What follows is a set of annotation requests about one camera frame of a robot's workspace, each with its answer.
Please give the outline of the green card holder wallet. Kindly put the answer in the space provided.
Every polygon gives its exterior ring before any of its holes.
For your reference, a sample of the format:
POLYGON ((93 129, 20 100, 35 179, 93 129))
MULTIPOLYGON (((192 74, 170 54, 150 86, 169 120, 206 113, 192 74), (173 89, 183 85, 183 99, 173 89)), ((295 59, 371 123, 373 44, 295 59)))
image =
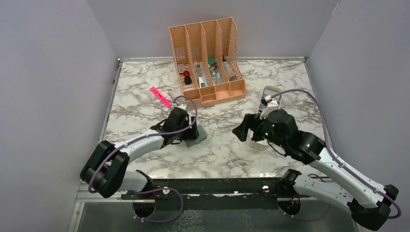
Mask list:
POLYGON ((198 131, 198 137, 196 139, 185 141, 187 147, 197 145, 207 138, 207 132, 204 130, 204 128, 201 125, 197 126, 197 131, 198 131))

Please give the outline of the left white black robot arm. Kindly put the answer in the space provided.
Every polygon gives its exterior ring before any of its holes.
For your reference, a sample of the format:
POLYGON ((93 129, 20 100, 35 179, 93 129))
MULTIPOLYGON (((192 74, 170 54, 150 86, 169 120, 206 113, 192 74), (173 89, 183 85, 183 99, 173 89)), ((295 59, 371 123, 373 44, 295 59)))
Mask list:
POLYGON ((133 190, 139 198, 147 198, 152 192, 149 177, 142 171, 128 171, 128 165, 152 151, 196 139, 196 121, 197 115, 190 116, 185 109, 176 107, 166 119, 133 139, 119 143, 103 140, 92 152, 80 178, 88 184, 90 193, 104 198, 122 190, 133 190))

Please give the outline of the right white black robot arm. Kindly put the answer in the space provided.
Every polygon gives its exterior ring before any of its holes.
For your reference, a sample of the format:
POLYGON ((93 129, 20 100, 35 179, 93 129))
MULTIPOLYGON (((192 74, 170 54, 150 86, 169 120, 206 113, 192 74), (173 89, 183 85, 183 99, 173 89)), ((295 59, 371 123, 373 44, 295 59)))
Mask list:
POLYGON ((241 124, 232 130, 242 142, 246 141, 248 131, 253 132, 252 140, 280 146, 286 156, 322 172, 339 185, 316 182, 296 170, 288 170, 279 183, 282 195, 290 197, 296 193, 314 197, 350 213, 357 224, 372 231, 379 230, 389 219, 398 189, 357 171, 327 148, 322 139, 299 130, 294 117, 285 110, 274 110, 267 116, 246 114, 241 124))

